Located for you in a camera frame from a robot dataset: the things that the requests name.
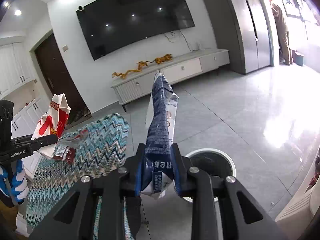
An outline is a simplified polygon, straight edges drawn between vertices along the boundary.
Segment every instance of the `brown door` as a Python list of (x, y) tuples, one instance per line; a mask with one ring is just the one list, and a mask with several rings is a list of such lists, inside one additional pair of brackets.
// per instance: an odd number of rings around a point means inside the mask
[(85, 108), (86, 105), (63, 62), (53, 34), (36, 48), (35, 54), (51, 92), (66, 95), (68, 105), (71, 107), (70, 114)]

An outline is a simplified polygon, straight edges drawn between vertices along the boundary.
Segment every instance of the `wall-mounted television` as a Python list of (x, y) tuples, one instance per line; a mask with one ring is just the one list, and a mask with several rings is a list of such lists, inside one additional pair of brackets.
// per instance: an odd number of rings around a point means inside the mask
[(76, 13), (94, 60), (133, 42), (195, 26), (185, 0), (96, 0)]

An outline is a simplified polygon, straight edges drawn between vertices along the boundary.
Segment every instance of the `metal bolt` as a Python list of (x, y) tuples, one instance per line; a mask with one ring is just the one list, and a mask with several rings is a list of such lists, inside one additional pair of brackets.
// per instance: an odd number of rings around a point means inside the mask
[(118, 172), (119, 172), (120, 174), (127, 173), (127, 168), (126, 168), (126, 167), (120, 167), (120, 168), (118, 169)]
[(228, 176), (228, 177), (226, 178), (226, 181), (229, 182), (229, 183), (234, 183), (234, 182), (236, 181), (236, 178), (233, 177), (233, 176)]
[(81, 177), (81, 181), (83, 183), (89, 182), (90, 181), (90, 177), (88, 175), (84, 175)]
[(190, 167), (189, 171), (191, 173), (198, 173), (199, 172), (199, 168), (198, 167)]

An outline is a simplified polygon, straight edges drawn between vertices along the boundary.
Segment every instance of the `white tv cabinet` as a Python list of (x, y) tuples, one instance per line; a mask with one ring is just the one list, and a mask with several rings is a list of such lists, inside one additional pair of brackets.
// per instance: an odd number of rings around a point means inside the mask
[(172, 85), (229, 63), (229, 52), (226, 49), (198, 50), (173, 57), (173, 60), (160, 65), (152, 64), (141, 72), (131, 72), (125, 79), (118, 77), (111, 87), (119, 98), (119, 104), (126, 111), (127, 103), (151, 93), (156, 73), (163, 73)]

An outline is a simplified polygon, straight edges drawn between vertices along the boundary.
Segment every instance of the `zigzag patterned cloth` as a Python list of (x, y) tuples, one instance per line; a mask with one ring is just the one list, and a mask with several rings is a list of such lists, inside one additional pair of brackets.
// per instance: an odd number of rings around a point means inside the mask
[[(121, 115), (111, 114), (76, 132), (63, 135), (61, 138), (74, 137), (85, 129), (89, 132), (76, 150), (72, 165), (42, 157), (29, 192), (26, 211), (28, 225), (35, 228), (83, 175), (98, 178), (123, 166), (129, 128), (128, 122)], [(100, 206), (101, 201), (97, 206), (93, 239), (98, 238)], [(124, 213), (126, 240), (134, 240), (125, 210)]]

